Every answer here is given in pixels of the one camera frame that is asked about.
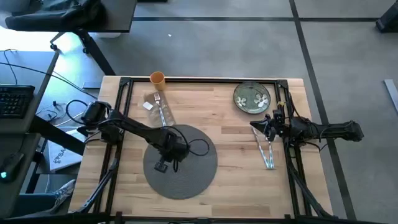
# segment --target fork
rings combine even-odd
[[[155,93],[154,96],[155,96],[155,102],[156,102],[157,106],[159,107],[160,118],[162,119],[162,126],[164,127],[164,126],[166,126],[166,120],[164,119],[162,107],[160,106],[159,93]]]

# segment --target sneaker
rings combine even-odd
[[[75,189],[76,180],[71,180],[64,184],[60,189],[56,190],[53,194],[57,197],[54,206],[50,209],[51,212],[56,211],[56,209],[69,197],[72,195]]]

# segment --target green ceramic plate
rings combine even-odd
[[[263,85],[256,82],[244,82],[235,88],[234,102],[244,112],[259,114],[268,109],[271,97]]]

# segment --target black keyboard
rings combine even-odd
[[[0,85],[0,118],[23,118],[34,90],[30,85]]]

